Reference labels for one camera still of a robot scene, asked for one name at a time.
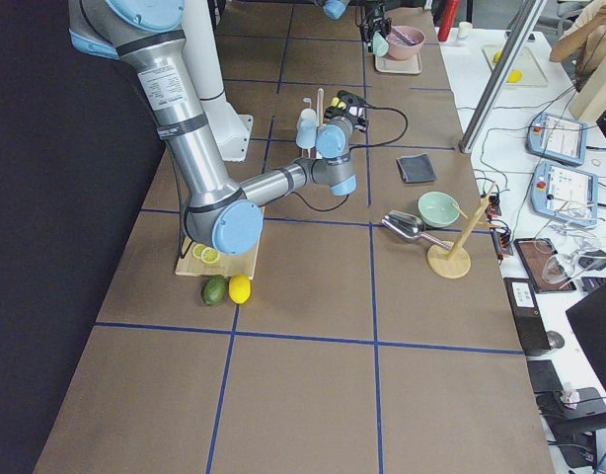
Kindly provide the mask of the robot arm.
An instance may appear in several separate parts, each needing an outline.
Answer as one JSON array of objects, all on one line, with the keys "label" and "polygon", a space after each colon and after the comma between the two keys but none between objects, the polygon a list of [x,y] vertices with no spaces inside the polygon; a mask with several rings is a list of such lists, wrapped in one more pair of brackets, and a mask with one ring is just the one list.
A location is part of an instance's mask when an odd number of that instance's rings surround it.
[{"label": "robot arm", "polygon": [[349,141],[364,130],[363,100],[346,91],[325,110],[325,123],[298,124],[315,158],[238,183],[222,157],[227,124],[241,120],[226,101],[209,6],[204,1],[71,1],[70,35],[81,52],[129,64],[189,189],[181,225],[191,240],[242,255],[260,240],[262,206],[308,183],[336,196],[356,188]]},{"label": "robot arm", "polygon": [[[328,18],[337,21],[345,13],[349,1],[313,1],[313,4],[320,6]],[[361,40],[367,50],[378,57],[386,55],[390,46],[388,36],[392,30],[392,20],[386,17],[387,10],[384,1],[365,1],[356,11],[355,23]]]}]

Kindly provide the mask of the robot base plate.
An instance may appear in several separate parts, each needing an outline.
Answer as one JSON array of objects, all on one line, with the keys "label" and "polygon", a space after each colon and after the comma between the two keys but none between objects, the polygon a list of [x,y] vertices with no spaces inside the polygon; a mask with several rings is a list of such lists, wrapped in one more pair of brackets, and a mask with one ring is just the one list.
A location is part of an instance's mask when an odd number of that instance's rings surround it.
[{"label": "robot base plate", "polygon": [[243,162],[249,151],[254,117],[238,115],[238,119],[224,138],[217,139],[220,154],[225,162]]}]

